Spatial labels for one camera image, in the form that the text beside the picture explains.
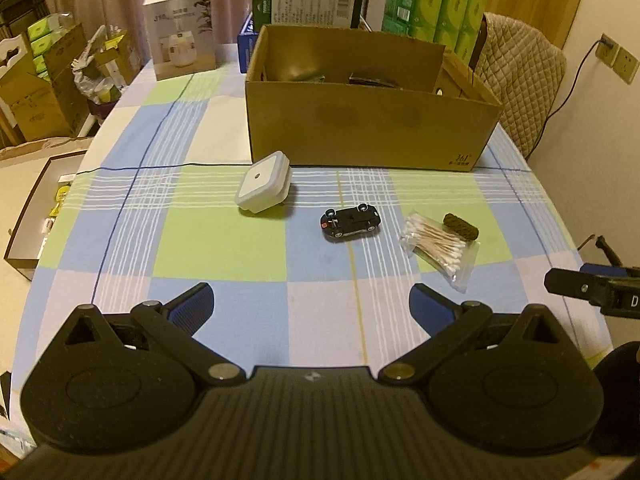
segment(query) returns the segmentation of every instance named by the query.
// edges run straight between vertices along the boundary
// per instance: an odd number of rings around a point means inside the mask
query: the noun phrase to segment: toy car
[[[373,231],[380,225],[380,216],[376,208],[360,204],[348,209],[327,209],[320,218],[322,232],[329,238],[342,238],[357,233]]]

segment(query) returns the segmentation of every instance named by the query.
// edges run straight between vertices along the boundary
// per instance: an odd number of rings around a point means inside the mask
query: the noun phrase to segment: yellow stripe
[[[338,196],[340,197],[340,207],[344,208],[344,199],[342,197],[342,186],[340,185],[340,173],[335,172],[338,181]],[[353,254],[351,242],[347,242],[347,250],[349,251],[349,262],[351,264],[351,277],[353,279],[353,288],[356,293],[356,310],[358,312],[358,326],[360,328],[360,344],[362,345],[362,357],[364,364],[369,364],[369,356],[367,355],[367,341],[364,336],[364,321],[362,320],[362,304],[360,303],[360,292],[358,291],[358,273],[356,272],[356,257]]]

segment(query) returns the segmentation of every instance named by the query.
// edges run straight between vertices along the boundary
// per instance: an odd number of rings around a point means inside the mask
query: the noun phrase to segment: tablecloth
[[[552,267],[580,257],[554,206],[498,126],[471,173],[294,168],[283,205],[234,204],[250,164],[244,76],[232,48],[212,72],[156,82],[138,75],[101,127],[44,249],[18,333],[11,412],[40,353],[71,310],[127,312],[200,281],[215,293],[195,338],[251,373],[254,365],[369,365],[375,374],[428,338],[408,308],[424,282],[496,312],[544,303],[586,358],[610,345],[585,302],[549,295]],[[380,230],[332,243],[327,208],[376,206]],[[398,238],[412,210],[452,212],[480,230],[465,294]]]

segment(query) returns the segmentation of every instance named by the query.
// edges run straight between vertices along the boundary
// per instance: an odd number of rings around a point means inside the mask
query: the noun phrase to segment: wall outlet
[[[602,41],[605,41],[607,44],[602,42],[598,44],[596,47],[596,57],[605,65],[613,66],[620,46],[606,34],[602,35]]]
[[[638,71],[638,60],[628,50],[620,47],[612,68],[613,72],[630,85]]]

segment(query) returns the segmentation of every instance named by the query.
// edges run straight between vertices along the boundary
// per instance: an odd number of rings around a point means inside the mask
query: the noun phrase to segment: metal bolt
[[[233,379],[240,373],[240,368],[231,363],[219,363],[209,367],[209,375],[221,381]]]
[[[413,377],[415,375],[415,368],[407,363],[391,363],[385,367],[384,373],[389,379],[402,381]]]

